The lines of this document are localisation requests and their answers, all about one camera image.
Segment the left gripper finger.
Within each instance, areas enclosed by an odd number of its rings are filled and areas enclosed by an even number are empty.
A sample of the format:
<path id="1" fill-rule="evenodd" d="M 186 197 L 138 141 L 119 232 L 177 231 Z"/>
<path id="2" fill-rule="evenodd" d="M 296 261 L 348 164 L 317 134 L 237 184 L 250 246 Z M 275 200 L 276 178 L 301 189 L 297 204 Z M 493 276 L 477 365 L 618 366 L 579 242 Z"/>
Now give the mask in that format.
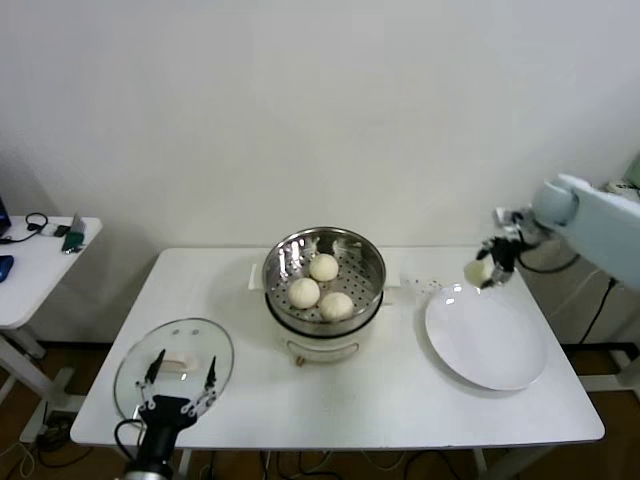
<path id="1" fill-rule="evenodd" d="M 162 366 L 165 350 L 162 349 L 155 360 L 149 365 L 144 378 L 135 382 L 136 389 L 140 395 L 141 403 L 139 410 L 153 410 L 156 407 L 154 400 L 155 380 Z"/>
<path id="2" fill-rule="evenodd" d="M 215 389 L 216 384 L 216 360 L 214 356 L 209 366 L 203 389 L 192 400 L 190 400 L 186 406 L 182 408 L 182 413 L 187 416 L 201 416 L 203 415 L 216 401 L 217 393 Z"/>

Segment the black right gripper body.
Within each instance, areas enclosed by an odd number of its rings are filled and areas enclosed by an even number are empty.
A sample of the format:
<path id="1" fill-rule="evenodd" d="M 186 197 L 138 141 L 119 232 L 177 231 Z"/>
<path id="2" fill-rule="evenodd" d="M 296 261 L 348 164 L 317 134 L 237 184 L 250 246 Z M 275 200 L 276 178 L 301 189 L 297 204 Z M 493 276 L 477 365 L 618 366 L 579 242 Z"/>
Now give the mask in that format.
<path id="1" fill-rule="evenodd" d="M 512 273 L 520 254 L 520 241 L 505 237 L 493 237 L 490 240 L 489 252 L 495 266 L 499 266 L 504 272 Z"/>

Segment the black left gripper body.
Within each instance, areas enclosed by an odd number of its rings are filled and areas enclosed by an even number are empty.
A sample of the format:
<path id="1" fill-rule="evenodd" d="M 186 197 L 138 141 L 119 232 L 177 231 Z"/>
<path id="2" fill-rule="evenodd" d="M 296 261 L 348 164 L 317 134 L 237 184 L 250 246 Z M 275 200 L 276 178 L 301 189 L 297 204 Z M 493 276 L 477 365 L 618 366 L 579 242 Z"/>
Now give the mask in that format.
<path id="1" fill-rule="evenodd" d="M 146 432 L 134 461 L 136 465 L 167 464 L 179 433 L 196 423 L 196 417 L 188 414 L 189 399 L 154 395 L 152 400 L 141 411 Z"/>

